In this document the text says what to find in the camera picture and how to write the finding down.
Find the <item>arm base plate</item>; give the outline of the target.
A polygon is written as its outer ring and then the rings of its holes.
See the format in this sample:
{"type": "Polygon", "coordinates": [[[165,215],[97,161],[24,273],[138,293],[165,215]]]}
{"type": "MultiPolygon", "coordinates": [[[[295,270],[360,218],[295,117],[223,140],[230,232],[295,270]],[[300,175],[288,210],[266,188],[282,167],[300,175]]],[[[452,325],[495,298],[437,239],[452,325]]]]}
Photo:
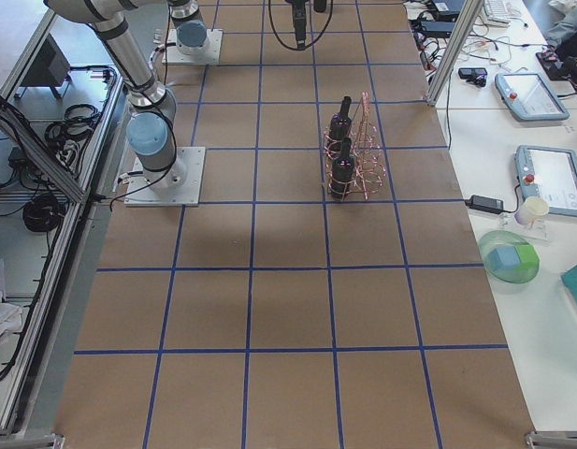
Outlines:
{"type": "Polygon", "coordinates": [[[217,65],[219,64],[224,31],[208,29],[207,39],[201,47],[177,46],[177,30],[171,29],[166,40],[163,63],[166,65],[217,65]]]}
{"type": "Polygon", "coordinates": [[[134,171],[140,171],[128,183],[130,193],[123,198],[128,207],[197,207],[199,204],[205,147],[179,147],[175,165],[161,181],[161,174],[147,171],[135,157],[134,171]]]}

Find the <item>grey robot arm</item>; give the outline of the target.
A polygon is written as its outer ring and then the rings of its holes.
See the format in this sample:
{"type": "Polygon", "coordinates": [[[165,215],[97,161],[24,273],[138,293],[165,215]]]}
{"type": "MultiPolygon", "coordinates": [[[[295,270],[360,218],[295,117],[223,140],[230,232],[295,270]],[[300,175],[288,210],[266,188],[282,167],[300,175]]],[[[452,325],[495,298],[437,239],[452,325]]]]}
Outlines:
{"type": "Polygon", "coordinates": [[[123,76],[127,99],[134,115],[126,138],[142,164],[143,176],[157,189],[183,184],[186,167],[178,159],[173,138],[176,100],[156,79],[124,16],[144,1],[47,1],[45,5],[62,18],[88,25],[99,38],[123,76]]]}
{"type": "MultiPolygon", "coordinates": [[[[176,47],[182,54],[198,54],[209,44],[209,29],[203,22],[197,1],[168,1],[169,19],[176,30],[176,47]]],[[[291,6],[296,47],[285,45],[275,31],[272,13],[268,12],[272,31],[280,43],[290,51],[304,51],[307,48],[307,8],[306,1],[288,1],[291,6]]]]}

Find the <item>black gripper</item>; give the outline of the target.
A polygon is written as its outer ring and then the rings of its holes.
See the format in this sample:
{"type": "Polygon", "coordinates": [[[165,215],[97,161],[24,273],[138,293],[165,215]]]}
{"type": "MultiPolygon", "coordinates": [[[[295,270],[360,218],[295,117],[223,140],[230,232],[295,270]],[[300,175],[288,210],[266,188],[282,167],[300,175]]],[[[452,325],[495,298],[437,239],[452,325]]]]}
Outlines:
{"type": "Polygon", "coordinates": [[[306,0],[289,0],[291,5],[292,21],[295,34],[296,48],[298,50],[306,49],[307,39],[307,7],[306,0]]]}

